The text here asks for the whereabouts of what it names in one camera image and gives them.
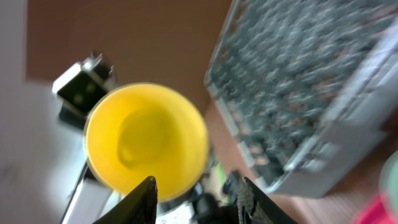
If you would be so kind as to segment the grey dishwasher rack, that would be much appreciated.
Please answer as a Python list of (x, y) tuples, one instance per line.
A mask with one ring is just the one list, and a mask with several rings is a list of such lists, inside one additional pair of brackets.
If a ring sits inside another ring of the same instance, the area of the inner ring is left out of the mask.
[(233, 1), (205, 86), (255, 183), (324, 196), (397, 108), (397, 2)]

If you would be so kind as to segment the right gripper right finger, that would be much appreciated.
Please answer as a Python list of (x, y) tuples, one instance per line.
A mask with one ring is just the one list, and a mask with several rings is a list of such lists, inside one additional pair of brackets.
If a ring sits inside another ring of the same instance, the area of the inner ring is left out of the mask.
[(239, 180), (237, 207), (240, 224), (297, 224), (247, 177)]

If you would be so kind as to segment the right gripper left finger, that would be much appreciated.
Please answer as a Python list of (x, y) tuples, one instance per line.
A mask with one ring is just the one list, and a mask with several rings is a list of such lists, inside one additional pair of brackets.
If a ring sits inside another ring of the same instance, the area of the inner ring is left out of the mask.
[(157, 197), (156, 179), (148, 176), (93, 224), (155, 224)]

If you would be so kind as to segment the green bowl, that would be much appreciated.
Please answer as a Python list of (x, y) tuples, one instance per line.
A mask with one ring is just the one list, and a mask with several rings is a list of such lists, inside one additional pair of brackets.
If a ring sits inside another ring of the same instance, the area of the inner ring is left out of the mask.
[(387, 159), (382, 167), (379, 191), (387, 212), (397, 221), (397, 151)]

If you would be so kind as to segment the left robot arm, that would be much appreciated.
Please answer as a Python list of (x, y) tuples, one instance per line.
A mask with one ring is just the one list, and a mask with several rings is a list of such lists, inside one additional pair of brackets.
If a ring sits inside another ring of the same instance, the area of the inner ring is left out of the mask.
[[(182, 196), (159, 203), (155, 222), (193, 223), (195, 212), (192, 201), (205, 193), (205, 184), (209, 182), (211, 171), (215, 170), (217, 163), (215, 152), (211, 150), (200, 181)], [(123, 199), (123, 194), (101, 184), (85, 164), (60, 223), (94, 223)]]

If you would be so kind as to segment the red plastic tray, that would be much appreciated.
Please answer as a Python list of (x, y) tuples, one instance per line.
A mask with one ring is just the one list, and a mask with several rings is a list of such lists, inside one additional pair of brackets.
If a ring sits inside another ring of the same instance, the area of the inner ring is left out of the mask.
[(378, 193), (351, 221), (352, 224), (397, 224), (397, 217), (389, 208), (389, 197)]

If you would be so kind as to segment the yellow cup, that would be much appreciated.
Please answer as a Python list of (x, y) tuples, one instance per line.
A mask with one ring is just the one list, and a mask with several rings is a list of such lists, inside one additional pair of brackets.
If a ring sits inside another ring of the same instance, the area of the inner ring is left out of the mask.
[(93, 108), (84, 128), (89, 167), (127, 195), (155, 177), (158, 199), (188, 192), (205, 171), (209, 139), (202, 114), (181, 93), (155, 83), (121, 86)]

